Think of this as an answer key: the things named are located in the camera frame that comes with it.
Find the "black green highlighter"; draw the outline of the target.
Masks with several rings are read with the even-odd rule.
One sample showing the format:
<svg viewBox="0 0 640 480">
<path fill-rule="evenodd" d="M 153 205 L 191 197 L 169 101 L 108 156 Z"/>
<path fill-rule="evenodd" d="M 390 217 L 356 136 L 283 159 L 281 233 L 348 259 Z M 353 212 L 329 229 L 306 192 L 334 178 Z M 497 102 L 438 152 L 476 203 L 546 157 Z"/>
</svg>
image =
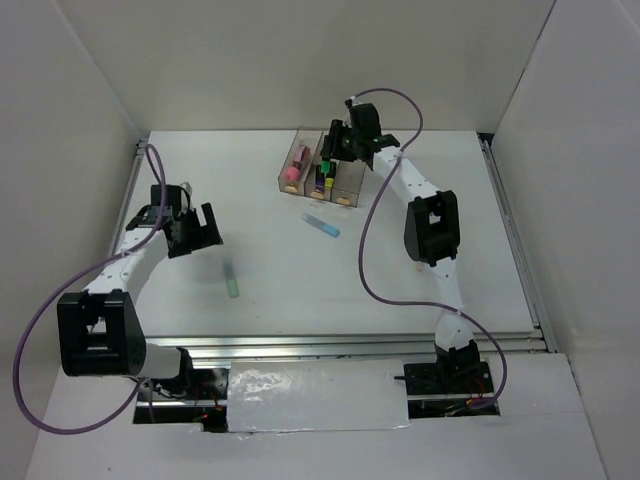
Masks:
<svg viewBox="0 0 640 480">
<path fill-rule="evenodd" d="M 329 176 L 335 170 L 335 163 L 331 160 L 322 160 L 320 163 L 320 172 L 322 175 Z"/>
</svg>

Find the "black purple highlighter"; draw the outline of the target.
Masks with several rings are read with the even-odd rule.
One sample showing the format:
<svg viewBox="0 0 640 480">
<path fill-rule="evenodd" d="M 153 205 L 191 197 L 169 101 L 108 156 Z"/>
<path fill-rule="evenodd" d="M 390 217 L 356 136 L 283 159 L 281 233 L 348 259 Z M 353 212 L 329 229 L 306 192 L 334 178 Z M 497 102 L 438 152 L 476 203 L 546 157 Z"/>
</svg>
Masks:
<svg viewBox="0 0 640 480">
<path fill-rule="evenodd" d="M 314 170 L 314 189 L 311 193 L 313 198 L 323 198 L 325 192 L 325 175 L 320 172 L 320 165 L 315 166 Z"/>
</svg>

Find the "clear green highlighter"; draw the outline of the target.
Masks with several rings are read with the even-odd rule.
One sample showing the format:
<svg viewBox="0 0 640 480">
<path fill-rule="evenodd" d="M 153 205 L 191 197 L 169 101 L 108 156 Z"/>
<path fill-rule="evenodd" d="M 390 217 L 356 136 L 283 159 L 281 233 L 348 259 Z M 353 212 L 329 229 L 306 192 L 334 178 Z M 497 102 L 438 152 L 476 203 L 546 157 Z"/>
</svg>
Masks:
<svg viewBox="0 0 640 480">
<path fill-rule="evenodd" d="M 223 273 L 229 297 L 231 299 L 238 298 L 240 295 L 239 284 L 237 281 L 234 263 L 231 258 L 226 258 L 223 261 Z"/>
</svg>

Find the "pink cap pen bundle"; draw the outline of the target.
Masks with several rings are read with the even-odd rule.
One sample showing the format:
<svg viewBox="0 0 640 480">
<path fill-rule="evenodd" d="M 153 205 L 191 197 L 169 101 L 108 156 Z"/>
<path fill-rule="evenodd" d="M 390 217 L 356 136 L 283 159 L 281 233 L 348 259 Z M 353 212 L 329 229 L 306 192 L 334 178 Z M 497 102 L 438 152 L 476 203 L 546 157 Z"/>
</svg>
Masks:
<svg viewBox="0 0 640 480">
<path fill-rule="evenodd" d="M 304 170 L 308 160 L 310 159 L 311 149 L 304 144 L 300 144 L 294 152 L 293 160 L 284 173 L 284 178 L 288 182 L 298 181 L 302 171 Z"/>
</svg>

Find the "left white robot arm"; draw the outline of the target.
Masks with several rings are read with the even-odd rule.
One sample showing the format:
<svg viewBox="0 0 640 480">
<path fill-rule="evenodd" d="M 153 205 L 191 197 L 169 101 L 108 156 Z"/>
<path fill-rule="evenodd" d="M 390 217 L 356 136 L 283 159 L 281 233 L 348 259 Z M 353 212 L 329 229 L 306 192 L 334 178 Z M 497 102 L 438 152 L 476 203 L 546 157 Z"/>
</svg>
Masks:
<svg viewBox="0 0 640 480">
<path fill-rule="evenodd" d="M 66 375 L 149 378 L 176 399 L 196 390 L 188 351 L 145 339 L 136 303 L 163 260 L 218 246 L 223 239 L 210 204 L 195 208 L 188 183 L 150 189 L 151 202 L 125 228 L 116 258 L 82 291 L 57 302 Z"/>
</svg>

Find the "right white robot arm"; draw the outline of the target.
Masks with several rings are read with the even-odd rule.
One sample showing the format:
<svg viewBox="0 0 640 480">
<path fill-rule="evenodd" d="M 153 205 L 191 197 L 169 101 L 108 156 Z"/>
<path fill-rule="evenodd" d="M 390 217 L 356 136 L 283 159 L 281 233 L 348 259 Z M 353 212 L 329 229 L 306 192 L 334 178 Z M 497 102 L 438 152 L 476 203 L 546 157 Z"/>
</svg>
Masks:
<svg viewBox="0 0 640 480">
<path fill-rule="evenodd" d="M 440 310 L 434 346 L 436 381 L 448 392 L 460 391 L 479 368 L 480 355 L 457 280 L 460 246 L 458 199 L 426 179 L 391 134 L 384 134 L 379 113 L 371 103 L 346 101 L 349 119 L 331 122 L 323 140 L 323 161 L 361 161 L 384 178 L 406 206 L 403 241 L 409 258 L 427 266 L 435 278 L 439 299 L 426 304 Z"/>
</svg>

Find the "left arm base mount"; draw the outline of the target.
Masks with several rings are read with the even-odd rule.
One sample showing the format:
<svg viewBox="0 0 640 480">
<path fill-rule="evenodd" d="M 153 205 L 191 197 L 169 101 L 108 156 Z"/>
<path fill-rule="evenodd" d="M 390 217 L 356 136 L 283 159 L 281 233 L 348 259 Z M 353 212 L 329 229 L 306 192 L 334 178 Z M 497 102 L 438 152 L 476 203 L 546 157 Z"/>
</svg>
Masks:
<svg viewBox="0 0 640 480">
<path fill-rule="evenodd" d="M 173 379 L 152 379 L 139 391 L 135 425 L 190 424 L 226 433 L 228 368 L 190 369 Z"/>
</svg>

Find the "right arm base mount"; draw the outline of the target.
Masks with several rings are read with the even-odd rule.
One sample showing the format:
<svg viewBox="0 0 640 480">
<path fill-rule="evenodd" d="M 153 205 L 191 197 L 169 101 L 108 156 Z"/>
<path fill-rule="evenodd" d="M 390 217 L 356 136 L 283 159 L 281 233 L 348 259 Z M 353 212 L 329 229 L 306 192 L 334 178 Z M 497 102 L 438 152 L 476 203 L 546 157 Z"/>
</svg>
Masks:
<svg viewBox="0 0 640 480">
<path fill-rule="evenodd" d="M 394 379 L 404 384 L 408 417 L 412 420 L 448 417 L 496 416 L 496 404 L 474 409 L 494 393 L 489 364 L 481 360 L 470 372 L 446 376 L 438 361 L 408 363 Z"/>
</svg>

